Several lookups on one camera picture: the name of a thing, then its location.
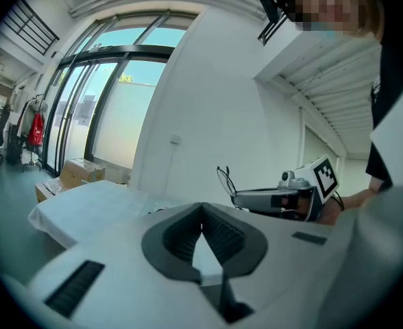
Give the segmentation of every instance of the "person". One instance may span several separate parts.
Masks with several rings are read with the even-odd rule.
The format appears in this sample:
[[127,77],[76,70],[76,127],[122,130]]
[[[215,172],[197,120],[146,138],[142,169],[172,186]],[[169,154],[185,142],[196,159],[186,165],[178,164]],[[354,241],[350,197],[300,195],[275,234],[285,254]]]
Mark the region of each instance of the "person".
[[[278,0],[278,3],[286,16],[303,30],[332,31],[360,38],[372,34],[380,42],[380,77],[371,91],[375,128],[403,91],[403,0]],[[361,207],[392,185],[374,144],[366,173],[371,176],[369,188],[342,197],[342,204],[328,200],[319,223],[334,224],[342,206],[345,210]]]

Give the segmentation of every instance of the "floor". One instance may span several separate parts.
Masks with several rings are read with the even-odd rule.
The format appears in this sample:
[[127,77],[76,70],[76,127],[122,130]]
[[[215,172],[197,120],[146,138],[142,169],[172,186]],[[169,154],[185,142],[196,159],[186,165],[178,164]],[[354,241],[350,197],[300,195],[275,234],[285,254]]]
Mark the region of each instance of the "floor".
[[44,232],[35,230],[27,216],[37,204],[34,185],[51,179],[38,167],[0,166],[0,272],[27,284],[52,258],[64,251]]

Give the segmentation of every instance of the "white cloth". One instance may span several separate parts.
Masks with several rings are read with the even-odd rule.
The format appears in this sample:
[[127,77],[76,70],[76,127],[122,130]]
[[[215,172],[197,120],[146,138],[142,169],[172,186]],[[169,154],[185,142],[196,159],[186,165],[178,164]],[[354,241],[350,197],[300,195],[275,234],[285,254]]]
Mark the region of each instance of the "white cloth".
[[28,220],[61,246],[70,248],[114,223],[187,203],[102,180],[41,202]]

